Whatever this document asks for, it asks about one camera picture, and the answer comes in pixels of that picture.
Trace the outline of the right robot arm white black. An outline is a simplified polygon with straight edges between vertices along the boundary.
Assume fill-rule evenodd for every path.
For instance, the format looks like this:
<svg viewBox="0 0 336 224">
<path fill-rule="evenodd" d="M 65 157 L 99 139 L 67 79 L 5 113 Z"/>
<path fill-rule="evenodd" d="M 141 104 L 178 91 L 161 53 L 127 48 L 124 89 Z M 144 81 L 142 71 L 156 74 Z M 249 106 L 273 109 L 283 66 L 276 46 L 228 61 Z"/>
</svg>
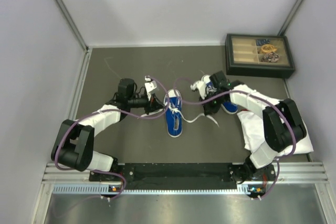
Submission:
<svg viewBox="0 0 336 224">
<path fill-rule="evenodd" d="M 308 135 L 292 99 L 274 99 L 240 81 L 229 82 L 222 71 L 202 76 L 201 83 L 200 100 L 205 102 L 203 108 L 207 115 L 215 114 L 219 109 L 235 114 L 241 106 L 260 120 L 258 127 L 264 140 L 236 173 L 239 182 L 258 179 L 275 158 L 286 149 L 294 153 L 298 143 Z"/>
</svg>

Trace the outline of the white shoelace of sneaker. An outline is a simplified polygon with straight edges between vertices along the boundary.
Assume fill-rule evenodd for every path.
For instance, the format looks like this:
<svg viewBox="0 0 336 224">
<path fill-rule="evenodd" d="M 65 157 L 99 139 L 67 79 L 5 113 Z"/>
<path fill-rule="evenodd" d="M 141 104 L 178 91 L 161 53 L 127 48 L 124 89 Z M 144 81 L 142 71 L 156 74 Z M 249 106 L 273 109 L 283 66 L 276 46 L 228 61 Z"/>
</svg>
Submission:
<svg viewBox="0 0 336 224">
<path fill-rule="evenodd" d="M 164 111 L 164 109 L 159 109 L 159 110 L 157 110 L 157 111 L 150 112 L 149 114 L 143 114 L 143 115 L 141 115 L 141 117 L 152 116 L 152 115 L 158 114 L 158 113 L 163 112 L 163 111 Z M 179 114 L 179 115 L 182 117 L 182 119 L 183 119 L 185 122 L 187 122 L 187 123 L 194 123 L 194 122 L 195 122 L 196 120 L 198 120 L 200 117 L 206 117 L 206 118 L 210 119 L 212 122 L 214 122 L 214 123 L 219 127 L 218 122 L 217 122 L 212 116 L 210 116 L 210 115 L 205 115 L 204 113 L 200 113 L 200 114 L 199 114 L 197 117 L 195 117 L 194 119 L 192 119 L 192 120 L 188 120 L 188 119 L 186 119 L 186 118 L 184 117 L 184 115 L 182 114 L 181 110 L 179 110 L 178 108 L 173 108 L 173 107 L 171 107 L 171 106 L 169 105 L 167 111 L 168 111 L 168 112 L 174 112 L 175 114 Z"/>
</svg>

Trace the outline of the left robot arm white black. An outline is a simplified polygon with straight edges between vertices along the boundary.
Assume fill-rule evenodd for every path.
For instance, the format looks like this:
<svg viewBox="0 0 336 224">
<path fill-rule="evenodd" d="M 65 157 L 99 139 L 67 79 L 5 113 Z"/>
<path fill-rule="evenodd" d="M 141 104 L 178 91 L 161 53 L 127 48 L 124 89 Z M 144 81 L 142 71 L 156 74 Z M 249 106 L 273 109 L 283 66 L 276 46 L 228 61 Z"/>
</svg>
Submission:
<svg viewBox="0 0 336 224">
<path fill-rule="evenodd" d="M 144 92 L 137 92 L 133 79 L 121 79 L 112 99 L 100 109 L 77 120 L 64 120 L 55 140 L 51 159 L 59 170 L 99 170 L 107 180 L 114 180 L 119 174 L 118 160 L 94 150 L 95 137 L 111 125 L 131 115 L 133 108 L 143 108 L 144 119 L 152 119 L 165 106 L 156 97 L 159 82 L 146 76 Z"/>
</svg>

